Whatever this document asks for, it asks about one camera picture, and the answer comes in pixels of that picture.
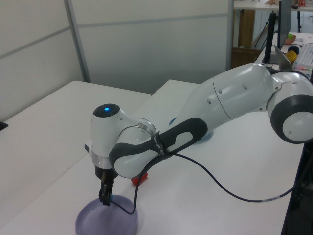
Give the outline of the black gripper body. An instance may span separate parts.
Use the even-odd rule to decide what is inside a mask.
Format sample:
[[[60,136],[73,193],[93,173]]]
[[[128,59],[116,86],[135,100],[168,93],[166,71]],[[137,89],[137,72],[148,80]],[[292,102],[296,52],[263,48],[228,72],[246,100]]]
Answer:
[[[112,169],[102,169],[97,166],[94,167],[95,175],[104,183],[113,182],[117,177],[117,173]]]

